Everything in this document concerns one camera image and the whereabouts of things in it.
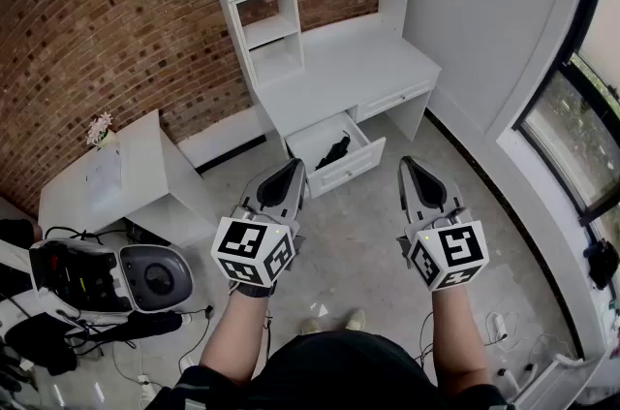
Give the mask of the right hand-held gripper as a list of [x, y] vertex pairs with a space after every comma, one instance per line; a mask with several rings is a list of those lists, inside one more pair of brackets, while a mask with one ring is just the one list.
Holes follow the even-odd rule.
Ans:
[[408, 220], [397, 242], [407, 267], [430, 291], [471, 282], [488, 264], [488, 249], [482, 223], [472, 218], [455, 181], [412, 156], [401, 158], [397, 179]]

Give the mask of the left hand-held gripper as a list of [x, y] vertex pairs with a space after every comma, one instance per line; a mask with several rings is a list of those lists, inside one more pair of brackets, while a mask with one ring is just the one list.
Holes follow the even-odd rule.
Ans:
[[303, 161], [292, 158], [253, 177], [228, 217], [220, 220], [211, 256], [225, 277], [273, 287], [291, 267], [305, 237], [299, 234], [306, 185]]

